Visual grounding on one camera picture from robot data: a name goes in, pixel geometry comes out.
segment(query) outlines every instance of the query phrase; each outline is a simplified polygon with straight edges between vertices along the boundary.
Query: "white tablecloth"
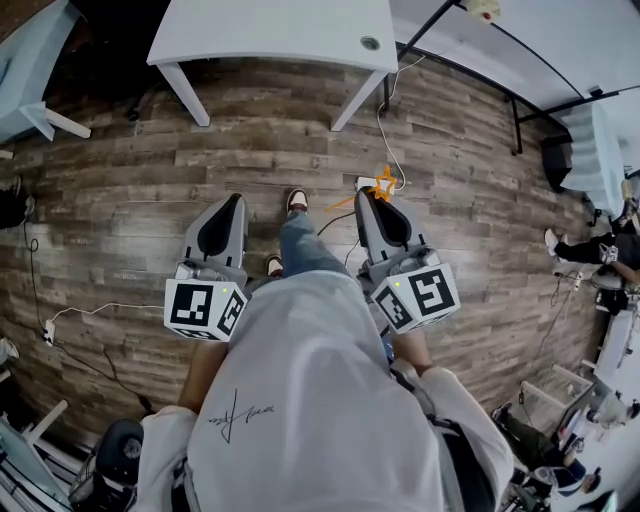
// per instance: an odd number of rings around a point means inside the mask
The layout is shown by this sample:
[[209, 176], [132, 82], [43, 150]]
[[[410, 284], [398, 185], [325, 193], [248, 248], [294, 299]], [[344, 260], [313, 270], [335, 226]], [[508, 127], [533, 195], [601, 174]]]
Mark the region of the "white tablecloth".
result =
[[597, 103], [589, 103], [571, 109], [562, 120], [573, 139], [573, 168], [562, 186], [586, 193], [596, 208], [617, 219], [624, 208], [624, 164], [606, 112]]

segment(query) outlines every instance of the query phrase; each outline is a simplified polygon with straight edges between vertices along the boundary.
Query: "black hair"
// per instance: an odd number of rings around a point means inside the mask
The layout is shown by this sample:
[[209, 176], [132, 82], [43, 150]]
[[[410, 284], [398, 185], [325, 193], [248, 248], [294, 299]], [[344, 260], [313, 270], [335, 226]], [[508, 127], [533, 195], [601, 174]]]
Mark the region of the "black hair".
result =
[[629, 415], [629, 417], [632, 420], [635, 420], [638, 417], [638, 414], [640, 414], [640, 403], [634, 400], [631, 404], [631, 414]]
[[601, 471], [602, 468], [597, 468], [593, 472], [593, 483], [589, 486], [589, 489], [585, 491], [586, 494], [591, 494], [592, 492], [597, 491], [598, 487], [600, 487], [600, 484], [602, 483], [602, 477], [600, 476]]

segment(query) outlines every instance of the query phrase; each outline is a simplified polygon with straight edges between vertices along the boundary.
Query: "shirt sleeve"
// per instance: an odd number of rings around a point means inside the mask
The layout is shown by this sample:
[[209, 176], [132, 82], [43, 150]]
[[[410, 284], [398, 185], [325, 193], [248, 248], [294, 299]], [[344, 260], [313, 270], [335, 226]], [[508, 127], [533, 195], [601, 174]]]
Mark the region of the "shirt sleeve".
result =
[[189, 409], [169, 406], [142, 420], [144, 441], [135, 512], [171, 510], [173, 470], [187, 456], [187, 446], [197, 418]]
[[506, 439], [452, 372], [430, 368], [420, 381], [435, 415], [462, 428], [499, 501], [513, 475], [513, 454]]

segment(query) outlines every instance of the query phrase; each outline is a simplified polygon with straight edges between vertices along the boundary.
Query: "brown shoe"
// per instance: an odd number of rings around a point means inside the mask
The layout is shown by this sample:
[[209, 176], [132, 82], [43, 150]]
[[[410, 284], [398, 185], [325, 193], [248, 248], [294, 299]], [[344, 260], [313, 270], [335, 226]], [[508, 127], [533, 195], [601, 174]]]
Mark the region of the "brown shoe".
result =
[[287, 215], [294, 210], [307, 213], [308, 205], [307, 194], [301, 188], [296, 188], [287, 199]]
[[282, 259], [277, 254], [272, 254], [267, 258], [267, 275], [269, 277], [282, 277]]

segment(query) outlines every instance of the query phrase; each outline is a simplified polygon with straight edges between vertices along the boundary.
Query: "person in black clothing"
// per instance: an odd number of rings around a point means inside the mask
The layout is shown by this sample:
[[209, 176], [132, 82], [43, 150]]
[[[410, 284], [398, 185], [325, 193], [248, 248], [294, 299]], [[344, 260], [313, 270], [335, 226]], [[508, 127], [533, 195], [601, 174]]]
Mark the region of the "person in black clothing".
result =
[[544, 480], [546, 478], [541, 475], [552, 471], [562, 496], [571, 496], [579, 490], [589, 494], [598, 489], [602, 481], [600, 468], [587, 474], [586, 468], [576, 459], [575, 443], [560, 450], [557, 442], [511, 416], [510, 409], [511, 404], [505, 404], [491, 417], [501, 428], [514, 455], [536, 478]]
[[[547, 229], [544, 241], [551, 256], [576, 263], [604, 263], [627, 281], [640, 284], [640, 235], [607, 233], [583, 244], [568, 245]], [[617, 249], [617, 255], [613, 255], [612, 247]]]

